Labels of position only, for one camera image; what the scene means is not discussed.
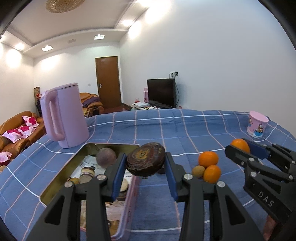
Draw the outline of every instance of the television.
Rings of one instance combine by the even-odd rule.
[[[176,107],[175,79],[147,80],[149,104],[162,108]]]

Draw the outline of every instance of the purple fruit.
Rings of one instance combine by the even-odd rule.
[[[113,165],[116,162],[116,158],[115,151],[108,147],[100,149],[96,155],[97,163],[103,168]]]

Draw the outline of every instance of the blue gripper pad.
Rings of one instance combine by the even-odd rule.
[[[167,176],[168,180],[168,186],[170,188],[170,194],[173,197],[175,201],[178,199],[178,193],[177,193],[177,183],[176,179],[174,177],[174,173],[171,167],[171,163],[167,157],[167,154],[165,155],[165,174]]]
[[[264,146],[261,146],[255,142],[249,141],[247,139],[244,139],[244,140],[248,143],[252,155],[260,158],[261,160],[268,158],[269,154]]]
[[[124,173],[126,171],[125,162],[126,162],[126,154],[123,154],[119,167],[117,169],[117,173],[115,174],[114,181],[113,181],[113,192],[112,192],[112,198],[113,201],[116,200],[116,198],[119,196],[122,180],[124,177]]]

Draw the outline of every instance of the orange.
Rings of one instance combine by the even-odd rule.
[[[209,166],[204,172],[204,181],[208,183],[216,183],[221,176],[221,170],[218,166]]]
[[[235,139],[230,143],[230,145],[235,146],[244,152],[251,153],[248,143],[243,139]]]
[[[216,154],[216,152],[205,151],[201,153],[200,156],[198,157],[198,164],[200,166],[207,168],[211,165],[217,165],[218,160],[219,160],[219,157]]]

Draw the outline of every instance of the ceiling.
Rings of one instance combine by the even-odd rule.
[[[77,45],[118,42],[149,8],[147,3],[157,0],[85,0],[81,6],[65,13],[49,12],[46,1],[32,0],[15,17],[0,42],[32,58]],[[94,40],[98,34],[105,38]],[[42,51],[46,45],[53,49]]]
[[[85,0],[65,13],[46,10],[46,0],[33,0],[10,24],[32,44],[80,30],[114,28],[131,0]]]

